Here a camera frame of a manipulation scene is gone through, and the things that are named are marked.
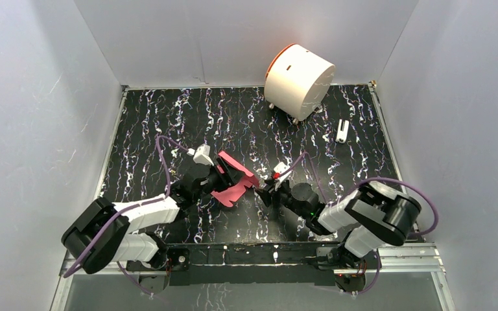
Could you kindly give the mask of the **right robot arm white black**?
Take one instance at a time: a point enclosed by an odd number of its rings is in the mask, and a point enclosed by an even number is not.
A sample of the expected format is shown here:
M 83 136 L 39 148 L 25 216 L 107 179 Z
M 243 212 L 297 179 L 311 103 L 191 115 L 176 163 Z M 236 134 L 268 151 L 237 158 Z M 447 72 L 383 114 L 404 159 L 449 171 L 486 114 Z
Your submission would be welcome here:
M 336 248 L 322 248 L 306 263 L 318 269 L 356 268 L 369 252 L 388 244 L 402 246 L 422 207 L 413 197 L 379 181 L 359 185 L 344 199 L 326 205 L 308 183 L 265 181 L 257 195 L 267 207 L 285 207 L 302 217 L 316 235 L 331 235 L 354 225 Z

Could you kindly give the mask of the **pink paper box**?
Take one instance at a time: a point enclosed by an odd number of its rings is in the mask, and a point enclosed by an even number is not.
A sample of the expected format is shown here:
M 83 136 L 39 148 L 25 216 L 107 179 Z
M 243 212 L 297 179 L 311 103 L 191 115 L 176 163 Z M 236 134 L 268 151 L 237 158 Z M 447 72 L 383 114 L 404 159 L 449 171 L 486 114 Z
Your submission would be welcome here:
M 248 189 L 259 188 L 259 178 L 225 151 L 218 153 L 219 172 L 226 178 L 224 190 L 214 190 L 212 197 L 225 207 L 233 207 Z

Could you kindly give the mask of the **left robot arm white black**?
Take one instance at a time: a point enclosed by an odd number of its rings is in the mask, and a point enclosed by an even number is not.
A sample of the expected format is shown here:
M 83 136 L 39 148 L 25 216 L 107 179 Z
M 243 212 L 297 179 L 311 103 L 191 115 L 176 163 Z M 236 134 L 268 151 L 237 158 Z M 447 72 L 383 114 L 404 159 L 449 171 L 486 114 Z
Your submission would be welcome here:
M 159 270 L 169 261 L 169 247 L 158 235 L 146 233 L 145 228 L 185 218 L 192 206 L 208 196 L 231 207 L 257 183 L 252 172 L 220 152 L 210 165 L 192 165 L 167 194 L 120 203 L 98 197 L 62 236 L 62 244 L 75 258 L 64 277 L 79 269 L 97 273 L 112 262 L 124 261 L 143 262 Z

